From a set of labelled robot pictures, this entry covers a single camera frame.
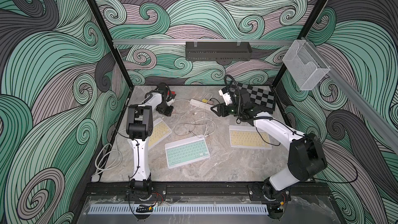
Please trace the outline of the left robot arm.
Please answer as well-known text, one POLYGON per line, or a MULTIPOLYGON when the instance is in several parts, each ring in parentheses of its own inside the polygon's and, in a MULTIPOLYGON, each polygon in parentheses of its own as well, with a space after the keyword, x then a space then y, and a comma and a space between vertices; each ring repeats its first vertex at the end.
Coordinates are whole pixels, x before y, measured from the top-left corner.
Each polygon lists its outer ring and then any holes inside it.
POLYGON ((175 94, 169 85, 160 83, 146 93, 144 101, 127 108, 126 133, 133 145, 134 173, 130 177, 130 187, 134 191, 152 193, 151 172, 149 169, 149 138, 153 133, 153 111, 171 116, 175 94))

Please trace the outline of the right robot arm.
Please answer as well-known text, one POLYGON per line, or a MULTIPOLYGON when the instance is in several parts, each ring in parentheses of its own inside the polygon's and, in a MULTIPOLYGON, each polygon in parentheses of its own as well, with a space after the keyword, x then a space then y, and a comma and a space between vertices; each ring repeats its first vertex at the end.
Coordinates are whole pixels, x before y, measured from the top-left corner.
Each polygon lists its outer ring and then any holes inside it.
POLYGON ((252 103, 245 90, 232 92, 223 88, 219 94, 224 102, 212 107, 211 111, 223 117, 233 115, 240 122, 249 123, 276 139, 288 151, 286 167, 264 181, 263 191, 267 198, 327 168, 322 145, 315 134, 305 134, 278 121, 252 103))

